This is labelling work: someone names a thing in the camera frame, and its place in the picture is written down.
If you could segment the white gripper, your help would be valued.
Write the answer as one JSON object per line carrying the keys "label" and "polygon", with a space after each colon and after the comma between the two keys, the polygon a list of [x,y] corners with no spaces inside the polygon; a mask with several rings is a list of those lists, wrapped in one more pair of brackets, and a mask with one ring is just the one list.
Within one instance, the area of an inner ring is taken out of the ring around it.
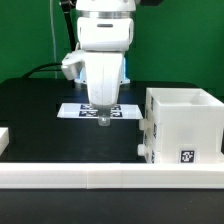
{"label": "white gripper", "polygon": [[124,54],[133,40],[134,22],[131,18],[80,17],[77,28],[80,47],[84,51],[89,102],[106,116],[99,116],[99,126],[110,126],[108,115],[117,103]]}

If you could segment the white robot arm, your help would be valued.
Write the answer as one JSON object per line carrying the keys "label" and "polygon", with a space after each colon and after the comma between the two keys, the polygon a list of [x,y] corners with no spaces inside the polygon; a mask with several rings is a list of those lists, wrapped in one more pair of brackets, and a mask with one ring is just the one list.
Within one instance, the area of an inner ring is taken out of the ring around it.
{"label": "white robot arm", "polygon": [[117,103],[124,54],[134,37],[136,6],[158,6],[164,0],[77,0],[77,35],[83,51],[88,98],[98,110],[98,124],[110,125]]}

